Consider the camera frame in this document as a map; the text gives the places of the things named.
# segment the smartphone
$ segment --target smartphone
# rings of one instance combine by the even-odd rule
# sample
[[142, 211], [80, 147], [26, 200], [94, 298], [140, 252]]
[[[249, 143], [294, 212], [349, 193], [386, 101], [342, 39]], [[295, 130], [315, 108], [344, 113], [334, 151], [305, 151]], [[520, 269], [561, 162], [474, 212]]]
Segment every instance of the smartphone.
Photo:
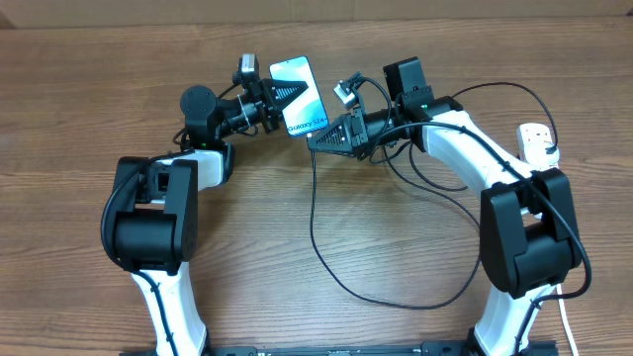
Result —
[[325, 106], [320, 99], [315, 77], [306, 56], [272, 64], [270, 77], [273, 80], [305, 81], [308, 83], [308, 89], [282, 112], [289, 135], [307, 134], [327, 127]]

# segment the black arm joint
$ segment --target black arm joint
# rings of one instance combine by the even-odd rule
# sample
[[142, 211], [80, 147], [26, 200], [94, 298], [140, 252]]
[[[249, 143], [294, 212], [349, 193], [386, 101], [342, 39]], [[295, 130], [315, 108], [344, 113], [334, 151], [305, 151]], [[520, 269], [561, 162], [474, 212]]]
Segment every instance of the black arm joint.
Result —
[[[570, 183], [559, 169], [534, 172], [534, 185], [578, 235]], [[524, 225], [522, 209], [543, 214], [540, 222]], [[513, 298], [543, 285], [557, 285], [580, 265], [572, 236], [544, 211], [523, 182], [496, 183], [481, 195], [480, 251], [486, 274], [497, 289]]]

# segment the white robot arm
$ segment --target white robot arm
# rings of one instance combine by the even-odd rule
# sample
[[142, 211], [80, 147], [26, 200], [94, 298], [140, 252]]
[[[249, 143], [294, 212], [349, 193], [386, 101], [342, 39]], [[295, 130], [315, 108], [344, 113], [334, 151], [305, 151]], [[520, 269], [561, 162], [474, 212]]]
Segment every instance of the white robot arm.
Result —
[[[484, 139], [503, 159], [525, 178], [536, 170], [516, 159], [482, 133], [465, 111], [449, 111], [433, 117], [433, 122], [463, 127]], [[422, 129], [426, 152], [449, 166], [479, 198], [481, 192], [495, 183], [514, 183], [516, 177], [505, 170], [490, 154], [471, 137], [451, 129], [424, 127]], [[555, 286], [544, 285], [514, 299], [509, 293], [491, 287], [484, 315], [475, 325], [474, 335], [486, 355], [511, 355], [523, 317], [535, 298], [552, 293]], [[529, 329], [536, 319], [532, 314], [527, 330], [523, 333], [520, 350], [528, 345]]]

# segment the white cable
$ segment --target white cable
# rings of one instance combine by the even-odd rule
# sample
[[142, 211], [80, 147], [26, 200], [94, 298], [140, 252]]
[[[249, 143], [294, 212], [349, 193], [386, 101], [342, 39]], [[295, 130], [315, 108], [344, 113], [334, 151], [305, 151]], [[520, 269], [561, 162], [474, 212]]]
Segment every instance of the white cable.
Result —
[[[563, 288], [560, 284], [556, 285], [556, 293], [559, 295], [563, 294]], [[567, 312], [565, 311], [565, 301], [560, 299], [558, 300], [558, 306], [561, 309], [561, 319], [563, 320], [563, 327], [565, 328], [565, 333], [567, 334], [567, 339], [570, 341], [570, 348], [572, 349], [572, 355], [579, 356], [578, 348], [576, 347], [576, 342], [574, 341], [574, 335], [572, 334], [572, 329], [570, 328], [570, 323], [567, 321]]]

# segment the wood grain surface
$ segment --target wood grain surface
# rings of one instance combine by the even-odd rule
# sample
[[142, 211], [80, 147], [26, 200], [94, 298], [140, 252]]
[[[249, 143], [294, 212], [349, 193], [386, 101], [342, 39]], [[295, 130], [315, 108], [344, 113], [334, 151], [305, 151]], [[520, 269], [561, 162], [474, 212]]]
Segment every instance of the wood grain surface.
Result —
[[[436, 95], [509, 80], [549, 105], [562, 168], [574, 192], [593, 285], [568, 302], [581, 353], [629, 355], [633, 334], [633, 19], [435, 20], [0, 32], [0, 354], [117, 355], [155, 336], [130, 275], [106, 257], [99, 220], [117, 160], [174, 149], [178, 100], [205, 84], [220, 92], [244, 52], [262, 73], [305, 54], [328, 113], [330, 88], [360, 70], [420, 57]], [[369, 110], [385, 103], [363, 88]], [[510, 152], [524, 122], [545, 122], [515, 88], [464, 94], [482, 130]], [[198, 310], [217, 346], [412, 344], [464, 338], [484, 309], [488, 279], [439, 311], [368, 305], [342, 291], [310, 243], [310, 155], [285, 132], [231, 137], [228, 184], [199, 196], [191, 266]], [[415, 154], [438, 182], [459, 184]], [[413, 178], [407, 159], [396, 159]], [[354, 291], [427, 305], [458, 291], [478, 254], [478, 232], [449, 203], [384, 166], [317, 156], [316, 240]], [[452, 194], [478, 215], [472, 193]], [[565, 283], [577, 288], [582, 271]], [[556, 304], [532, 338], [567, 341]]]

